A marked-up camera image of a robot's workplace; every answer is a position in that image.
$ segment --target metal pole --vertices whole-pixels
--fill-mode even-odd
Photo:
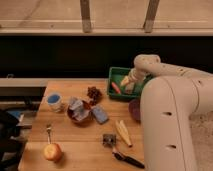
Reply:
[[[144,23],[144,30],[146,33],[152,32],[159,1],[160,0],[149,0],[149,6],[147,9],[146,19]]]
[[[80,5],[83,32],[90,33],[92,31],[92,25],[90,20],[89,0],[80,0]]]

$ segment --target dark background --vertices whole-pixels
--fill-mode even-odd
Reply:
[[[213,72],[213,37],[1,36],[0,77],[108,77],[142,53]]]

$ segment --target red object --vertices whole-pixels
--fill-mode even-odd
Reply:
[[[112,88],[115,90],[116,93],[121,94],[120,88],[115,84],[115,82],[111,82]]]
[[[133,99],[129,102],[129,112],[133,119],[141,122],[140,99]]]

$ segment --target brown bowl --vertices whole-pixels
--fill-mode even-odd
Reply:
[[[75,123],[77,125],[80,125],[80,126],[86,126],[86,125],[88,125],[93,120],[93,117],[92,117],[92,113],[91,113],[91,106],[90,106],[90,104],[87,103],[84,100],[82,100],[82,102],[83,102],[84,110],[88,110],[89,111],[89,115],[86,118],[84,118],[84,119],[82,119],[80,121],[76,120],[73,117],[74,111],[70,110],[69,106],[68,106],[68,109],[67,109],[67,115],[68,115],[68,117],[70,118],[70,120],[73,123]]]

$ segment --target pink object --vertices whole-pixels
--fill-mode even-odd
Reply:
[[[141,121],[139,99],[133,99],[129,102],[129,112],[134,120]]]

